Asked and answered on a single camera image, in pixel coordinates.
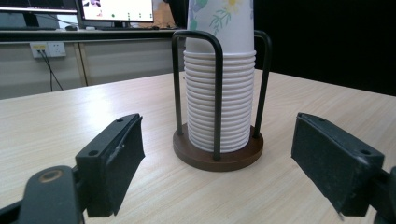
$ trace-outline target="round wooden base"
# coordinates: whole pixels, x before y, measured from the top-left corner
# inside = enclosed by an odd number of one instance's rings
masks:
[[[221,153],[219,161],[213,160],[213,152],[203,151],[190,142],[187,124],[183,125],[182,130],[182,135],[174,133],[174,151],[188,165],[201,170],[214,172],[239,170],[252,164],[262,154],[264,140],[261,134],[259,138],[252,137],[253,127],[250,127],[250,138],[247,145],[234,152]]]

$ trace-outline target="electrical socket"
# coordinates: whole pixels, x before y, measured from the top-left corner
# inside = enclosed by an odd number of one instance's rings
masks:
[[[47,42],[50,57],[65,57],[66,50],[63,42]]]
[[[49,51],[47,42],[34,42],[30,43],[30,49],[32,50],[34,58],[41,58],[41,54],[39,53],[40,50],[44,50],[49,57]]]

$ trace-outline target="stack of paper cups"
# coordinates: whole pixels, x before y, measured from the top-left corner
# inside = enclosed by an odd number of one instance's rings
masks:
[[[220,152],[244,147],[250,135],[255,55],[252,0],[190,0],[188,30],[214,35],[223,49]],[[184,51],[190,141],[213,151],[215,54],[205,40],[187,38]]]

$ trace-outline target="monitor screen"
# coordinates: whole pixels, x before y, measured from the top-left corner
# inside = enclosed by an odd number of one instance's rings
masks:
[[[152,0],[78,1],[84,21],[154,21]]]
[[[2,12],[77,14],[74,0],[0,0]]]

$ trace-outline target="light wood tabletop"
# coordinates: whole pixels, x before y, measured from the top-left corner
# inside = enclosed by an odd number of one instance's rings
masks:
[[[261,157],[227,173],[190,167],[173,150],[175,98],[167,74],[0,101],[0,207],[22,198],[30,176],[55,165],[73,167],[77,153],[110,122],[139,113],[146,158],[119,214],[87,223],[373,223],[373,208],[342,221],[290,157],[298,112],[327,119],[383,152],[385,171],[396,165],[395,97],[270,73]]]

